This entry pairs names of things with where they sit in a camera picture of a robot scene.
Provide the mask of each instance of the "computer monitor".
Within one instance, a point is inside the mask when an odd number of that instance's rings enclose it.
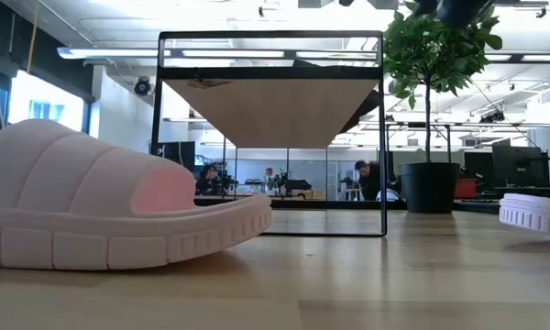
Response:
[[[493,146],[496,187],[548,187],[547,156],[539,148]]]
[[[465,152],[465,169],[482,178],[477,193],[492,192],[496,187],[493,180],[493,154],[488,152]]]
[[[190,172],[194,172],[195,142],[160,143],[160,149],[162,158],[173,160]]]

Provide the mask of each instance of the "slide sandal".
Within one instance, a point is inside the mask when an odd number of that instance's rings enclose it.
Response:
[[[167,159],[30,119],[0,131],[0,267],[163,266],[265,231],[270,198],[193,203],[193,176]]]

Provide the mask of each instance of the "person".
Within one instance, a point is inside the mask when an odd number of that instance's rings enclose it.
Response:
[[[267,195],[273,195],[275,191],[273,190],[275,188],[275,176],[273,175],[273,169],[272,168],[266,168],[265,169],[265,193]]]
[[[218,182],[215,179],[217,175],[215,165],[203,165],[200,179],[195,183],[195,191],[201,195],[218,194]]]
[[[381,186],[381,173],[378,162],[359,160],[355,164],[355,170],[360,175],[358,183],[360,184],[360,191],[362,191],[365,201],[377,200],[377,194]]]

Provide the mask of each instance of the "tree trunk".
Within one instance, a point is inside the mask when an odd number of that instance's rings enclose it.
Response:
[[[430,79],[425,84],[425,161],[432,162],[430,158],[430,137],[432,130],[430,129],[430,111],[432,104],[430,103]]]

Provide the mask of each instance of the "potted plant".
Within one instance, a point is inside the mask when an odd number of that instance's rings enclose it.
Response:
[[[416,12],[417,4],[406,3]],[[491,34],[499,23],[491,6],[465,27],[454,28],[441,22],[436,12],[410,15],[395,12],[384,36],[384,69],[395,80],[391,91],[407,99],[413,108],[414,90],[425,87],[425,157],[421,164],[400,166],[408,210],[415,213],[450,213],[454,202],[460,165],[432,162],[430,155],[430,92],[451,92],[468,87],[471,77],[482,72],[489,61],[485,47],[502,48],[500,37]]]

